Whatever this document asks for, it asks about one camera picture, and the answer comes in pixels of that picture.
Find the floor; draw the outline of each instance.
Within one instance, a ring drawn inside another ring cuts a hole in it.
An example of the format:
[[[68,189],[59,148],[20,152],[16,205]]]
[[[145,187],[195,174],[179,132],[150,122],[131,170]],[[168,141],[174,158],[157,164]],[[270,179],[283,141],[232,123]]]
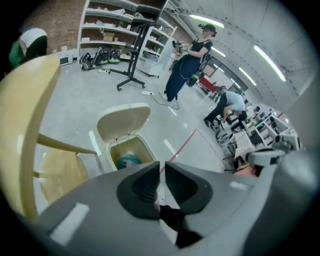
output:
[[[123,71],[127,67],[126,62],[107,66]],[[226,152],[218,145],[214,132],[203,122],[216,104],[185,85],[178,95],[180,109],[174,109],[174,103],[164,101],[159,95],[160,91],[164,91],[170,74],[170,71],[165,71],[158,78],[148,77],[139,70],[135,73],[136,78],[145,82],[144,90],[153,92],[160,105],[152,96],[143,95],[141,86],[134,82],[123,86],[123,90],[118,92],[116,85],[126,79],[120,74],[98,73],[96,70],[83,72],[77,63],[62,66],[40,132],[56,140],[94,150],[89,131],[97,126],[99,113],[118,105],[147,103],[151,107],[151,115],[140,134],[161,166],[165,161],[173,160],[212,172],[223,172],[230,167],[229,163],[222,161]],[[35,170],[39,171],[43,154],[48,150],[45,146],[37,145]],[[90,178],[111,171],[99,168],[92,155],[79,156]],[[47,207],[47,202],[36,179],[34,193],[38,213],[41,213]]]

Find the ceiling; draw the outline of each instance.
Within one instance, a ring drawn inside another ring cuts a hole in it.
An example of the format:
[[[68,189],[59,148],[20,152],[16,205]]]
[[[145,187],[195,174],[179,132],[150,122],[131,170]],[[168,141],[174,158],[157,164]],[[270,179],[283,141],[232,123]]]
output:
[[[212,55],[233,71],[263,103],[285,112],[307,87],[319,68],[319,56],[308,34],[277,0],[170,0],[167,12],[193,38],[203,21],[195,14],[224,24],[216,26],[213,47],[226,55]],[[277,64],[287,80],[280,80],[254,50],[258,45]],[[256,86],[239,71],[241,67]]]

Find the person in light blue shirt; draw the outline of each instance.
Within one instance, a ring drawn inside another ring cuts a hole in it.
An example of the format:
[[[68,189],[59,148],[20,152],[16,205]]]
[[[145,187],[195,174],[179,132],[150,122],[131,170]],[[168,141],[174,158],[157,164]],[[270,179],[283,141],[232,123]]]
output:
[[[228,111],[230,110],[238,116],[239,121],[246,120],[247,113],[245,101],[241,95],[233,91],[227,91],[222,94],[216,108],[203,119],[205,125],[209,127],[209,123],[213,123],[217,115],[221,115],[223,118],[222,121],[225,122],[228,116]]]

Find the wooden chair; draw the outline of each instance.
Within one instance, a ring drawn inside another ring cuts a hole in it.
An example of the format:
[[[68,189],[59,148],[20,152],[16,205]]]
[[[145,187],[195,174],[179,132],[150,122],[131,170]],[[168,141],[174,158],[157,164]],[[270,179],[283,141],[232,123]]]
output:
[[[37,217],[33,177],[54,202],[88,179],[77,153],[96,154],[39,133],[60,75],[60,60],[49,55],[13,70],[0,83],[0,186],[11,208],[32,221]],[[34,172],[36,143],[54,148]]]

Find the cardboard box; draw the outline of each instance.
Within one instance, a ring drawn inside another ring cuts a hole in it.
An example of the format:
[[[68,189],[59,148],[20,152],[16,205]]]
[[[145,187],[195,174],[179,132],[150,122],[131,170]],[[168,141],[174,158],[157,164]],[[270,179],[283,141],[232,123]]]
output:
[[[112,42],[114,39],[114,36],[115,36],[114,33],[105,33],[105,36],[103,37],[103,41]]]

